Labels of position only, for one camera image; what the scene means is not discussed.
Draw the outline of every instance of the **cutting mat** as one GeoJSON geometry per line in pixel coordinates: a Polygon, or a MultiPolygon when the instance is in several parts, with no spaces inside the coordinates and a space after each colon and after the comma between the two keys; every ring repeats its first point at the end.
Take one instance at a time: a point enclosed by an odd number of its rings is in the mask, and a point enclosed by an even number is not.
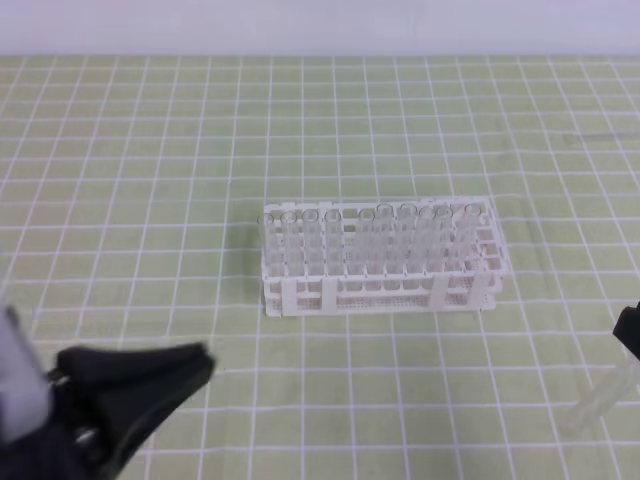
{"type": "Polygon", "coordinates": [[[47,364],[218,355],[123,480],[636,478],[637,392],[556,419],[624,359],[639,106],[628,57],[4,57],[2,263],[47,364]],[[266,201],[434,195],[493,197],[495,311],[265,318],[266,201]]]}

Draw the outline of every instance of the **clear plastic tube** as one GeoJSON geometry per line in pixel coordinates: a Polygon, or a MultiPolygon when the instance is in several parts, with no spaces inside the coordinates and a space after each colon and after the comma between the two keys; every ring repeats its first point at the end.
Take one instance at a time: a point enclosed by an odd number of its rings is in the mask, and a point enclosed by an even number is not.
{"type": "Polygon", "coordinates": [[[260,239],[262,240],[262,254],[264,255],[267,273],[270,277],[284,275],[284,267],[280,256],[280,243],[276,232],[276,222],[273,215],[263,213],[258,217],[260,239]]]}
{"type": "Polygon", "coordinates": [[[376,237],[375,248],[384,265],[386,263],[387,253],[389,250],[389,240],[391,239],[391,233],[393,232],[393,207],[388,203],[381,203],[376,207],[374,232],[376,237]]]}
{"type": "Polygon", "coordinates": [[[463,269],[464,261],[471,253],[471,244],[476,237],[481,213],[480,205],[475,203],[465,205],[464,213],[456,225],[457,231],[451,255],[453,269],[463,269]]]}
{"type": "Polygon", "coordinates": [[[411,242],[407,271],[419,273],[424,269],[427,252],[433,242],[433,219],[435,211],[431,207],[422,207],[416,219],[416,230],[411,242]]]}
{"type": "Polygon", "coordinates": [[[620,398],[640,382],[640,361],[629,355],[627,362],[611,372],[580,402],[569,410],[560,424],[563,433],[572,435],[605,414],[620,398]]]}
{"type": "Polygon", "coordinates": [[[445,205],[436,209],[427,262],[427,269],[430,272],[441,272],[443,269],[444,256],[451,241],[452,217],[453,210],[450,207],[445,205]]]}
{"type": "Polygon", "coordinates": [[[364,274],[364,267],[367,263],[368,249],[373,236],[373,223],[375,213],[371,209],[363,209],[358,213],[358,222],[356,223],[356,236],[351,246],[349,261],[347,263],[347,272],[351,275],[364,274]]]}
{"type": "Polygon", "coordinates": [[[342,263],[342,215],[338,210],[329,210],[324,215],[325,247],[329,275],[344,274],[342,263]]]}
{"type": "Polygon", "coordinates": [[[413,241],[413,232],[418,207],[413,203],[403,203],[398,209],[398,219],[396,221],[395,236],[393,239],[393,249],[401,250],[404,258],[409,254],[413,241]]]}
{"type": "Polygon", "coordinates": [[[309,275],[324,273],[322,258],[322,227],[320,214],[317,210],[309,209],[302,212],[302,231],[304,234],[304,256],[309,275]]]}
{"type": "Polygon", "coordinates": [[[287,271],[290,277],[304,275],[304,256],[300,244],[300,228],[296,212],[284,212],[280,216],[284,253],[287,260],[287,271]]]}
{"type": "MultiPolygon", "coordinates": [[[[418,208],[412,203],[403,203],[398,209],[391,251],[387,255],[387,273],[404,272],[411,249],[417,212],[418,208]]],[[[387,290],[397,290],[400,288],[400,280],[385,281],[384,286],[387,290]]]]}
{"type": "MultiPolygon", "coordinates": [[[[373,223],[373,237],[369,244],[367,258],[367,274],[382,275],[387,261],[387,249],[391,231],[393,229],[393,207],[388,203],[381,203],[376,207],[376,215],[373,223]]],[[[365,284],[367,290],[379,290],[382,283],[378,280],[368,281],[365,284]]]]}

